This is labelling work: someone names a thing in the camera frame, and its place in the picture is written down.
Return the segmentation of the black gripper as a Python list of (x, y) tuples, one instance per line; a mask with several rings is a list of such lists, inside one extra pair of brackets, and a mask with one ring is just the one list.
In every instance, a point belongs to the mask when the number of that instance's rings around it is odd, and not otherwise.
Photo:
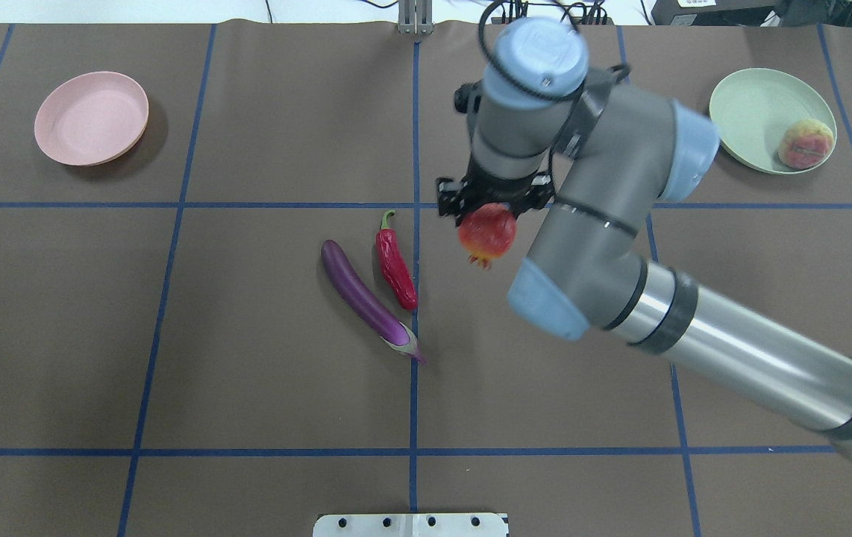
[(485, 173), (469, 173), (463, 179), (436, 179), (436, 206), (439, 217), (452, 217), (457, 223), (487, 204), (503, 204), (514, 217), (542, 210), (555, 196), (549, 174), (531, 174), (524, 179), (501, 179)]

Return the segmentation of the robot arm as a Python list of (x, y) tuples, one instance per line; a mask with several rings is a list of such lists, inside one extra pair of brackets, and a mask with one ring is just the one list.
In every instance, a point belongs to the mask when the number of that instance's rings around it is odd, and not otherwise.
[(800, 428), (852, 462), (852, 357), (842, 356), (632, 251), (656, 201), (682, 201), (715, 159), (715, 123), (626, 83), (630, 66), (589, 65), (577, 26), (522, 17), (486, 40), (483, 78), (461, 86), (463, 179), (436, 181), (459, 228), (488, 204), (548, 214), (509, 289), (542, 332), (599, 327)]

